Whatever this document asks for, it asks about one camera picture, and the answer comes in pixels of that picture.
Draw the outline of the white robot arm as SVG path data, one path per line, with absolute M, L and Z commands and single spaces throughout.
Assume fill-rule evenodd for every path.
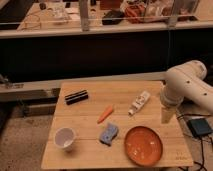
M 185 98 L 213 115 L 213 86 L 203 81 L 206 75 L 206 66 L 198 60 L 171 67 L 165 72 L 165 86 L 160 91 L 160 101 L 164 106 L 163 124 L 170 122 Z

